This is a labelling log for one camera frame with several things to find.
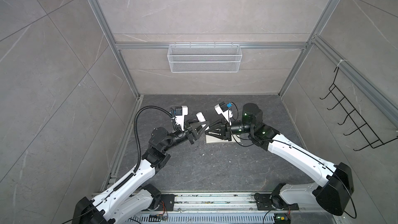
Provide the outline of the white glue stick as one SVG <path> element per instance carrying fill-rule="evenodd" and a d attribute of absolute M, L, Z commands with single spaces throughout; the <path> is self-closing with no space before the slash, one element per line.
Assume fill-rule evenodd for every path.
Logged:
<path fill-rule="evenodd" d="M 200 122 L 200 123 L 204 123 L 204 122 L 206 122 L 206 119 L 205 119 L 205 117 L 204 117 L 204 115 L 203 115 L 203 113 L 202 112 L 198 112 L 197 114 L 196 114 L 196 117 L 197 117 L 197 119 L 198 119 L 198 121 Z M 201 125 L 201 127 L 202 127 L 202 129 L 204 129 L 204 130 L 208 130 L 208 124 L 202 124 Z"/>

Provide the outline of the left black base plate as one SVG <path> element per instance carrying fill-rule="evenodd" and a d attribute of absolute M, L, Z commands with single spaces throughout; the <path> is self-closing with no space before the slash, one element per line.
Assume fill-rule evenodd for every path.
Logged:
<path fill-rule="evenodd" d="M 175 205 L 175 195 L 165 194 L 154 197 L 149 209 L 154 211 L 173 211 Z"/>

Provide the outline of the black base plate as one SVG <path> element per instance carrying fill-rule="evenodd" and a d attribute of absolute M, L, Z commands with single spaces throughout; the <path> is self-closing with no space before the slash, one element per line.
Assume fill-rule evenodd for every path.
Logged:
<path fill-rule="evenodd" d="M 297 203 L 288 204 L 280 196 L 274 196 L 272 194 L 254 194 L 255 203 L 259 211 L 298 211 L 299 206 Z"/>
<path fill-rule="evenodd" d="M 175 205 L 175 195 L 165 194 L 154 197 L 149 209 L 154 211 L 173 211 Z"/>

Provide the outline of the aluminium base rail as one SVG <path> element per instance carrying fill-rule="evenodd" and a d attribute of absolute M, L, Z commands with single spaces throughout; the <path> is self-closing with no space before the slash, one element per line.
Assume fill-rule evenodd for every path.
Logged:
<path fill-rule="evenodd" d="M 173 211 L 143 210 L 122 224 L 348 224 L 316 205 L 298 211 L 259 211 L 253 192 L 166 192 L 174 194 Z"/>

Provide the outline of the aluminium frame profiles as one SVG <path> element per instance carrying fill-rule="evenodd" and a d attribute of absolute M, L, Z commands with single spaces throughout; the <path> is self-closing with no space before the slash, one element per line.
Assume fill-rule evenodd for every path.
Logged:
<path fill-rule="evenodd" d="M 324 38 L 321 37 L 322 30 L 336 10 L 341 0 L 329 0 L 325 10 L 322 12 L 313 31 L 306 42 L 116 42 L 113 33 L 107 23 L 105 15 L 100 7 L 98 0 L 88 0 L 88 3 L 100 25 L 102 32 L 108 41 L 113 54 L 126 77 L 128 84 L 135 94 L 139 96 L 138 89 L 127 68 L 127 64 L 122 57 L 123 49 L 167 49 L 169 46 L 240 46 L 241 49 L 299 49 L 301 52 L 296 59 L 293 68 L 289 72 L 287 79 L 283 83 L 278 95 L 283 97 L 290 87 L 293 79 L 296 77 L 299 69 L 302 67 L 305 59 L 312 48 L 317 47 L 325 56 L 327 56 L 342 72 L 349 78 L 362 93 L 394 124 L 398 124 L 398 107 L 381 90 L 367 79 L 354 65 L 340 55 Z"/>

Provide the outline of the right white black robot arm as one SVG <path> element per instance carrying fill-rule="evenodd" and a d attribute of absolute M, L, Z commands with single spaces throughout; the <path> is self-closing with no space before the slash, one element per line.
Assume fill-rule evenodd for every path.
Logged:
<path fill-rule="evenodd" d="M 215 106 L 215 111 L 223 118 L 207 128 L 205 133 L 208 137 L 232 141 L 245 134 L 253 145 L 285 159 L 313 180 L 312 184 L 278 184 L 269 197 L 273 208 L 307 204 L 320 206 L 335 216 L 345 214 L 347 204 L 353 203 L 354 192 L 352 171 L 348 165 L 326 161 L 291 142 L 263 122 L 263 112 L 257 104 L 245 104 L 241 119 L 233 118 L 231 106 L 231 103 L 224 102 Z"/>

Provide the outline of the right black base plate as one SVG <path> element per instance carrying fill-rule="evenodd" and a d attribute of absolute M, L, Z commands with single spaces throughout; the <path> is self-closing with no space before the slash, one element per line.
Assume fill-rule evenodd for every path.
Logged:
<path fill-rule="evenodd" d="M 299 206 L 297 203 L 288 204 L 280 196 L 274 196 L 272 194 L 254 194 L 255 203 L 259 211 L 298 211 Z"/>

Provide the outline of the cream paper envelope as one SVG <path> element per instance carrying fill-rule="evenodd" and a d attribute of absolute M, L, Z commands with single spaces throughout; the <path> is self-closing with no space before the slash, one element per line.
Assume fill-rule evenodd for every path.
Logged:
<path fill-rule="evenodd" d="M 211 136 L 211 135 L 205 135 L 206 143 L 207 144 L 219 144 L 219 143 L 229 143 L 232 142 L 233 139 L 229 140 L 228 138 L 224 138 L 223 136 Z"/>

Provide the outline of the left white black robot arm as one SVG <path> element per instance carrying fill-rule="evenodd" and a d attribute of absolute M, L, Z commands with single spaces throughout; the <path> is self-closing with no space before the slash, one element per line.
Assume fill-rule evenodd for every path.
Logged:
<path fill-rule="evenodd" d="M 208 121 L 186 121 L 183 130 L 169 133 L 153 130 L 148 149 L 141 160 L 114 185 L 93 199 L 82 198 L 75 206 L 72 224 L 121 224 L 135 214 L 160 204 L 161 193 L 144 183 L 155 176 L 170 159 L 167 151 L 188 141 L 193 144 L 209 126 Z"/>

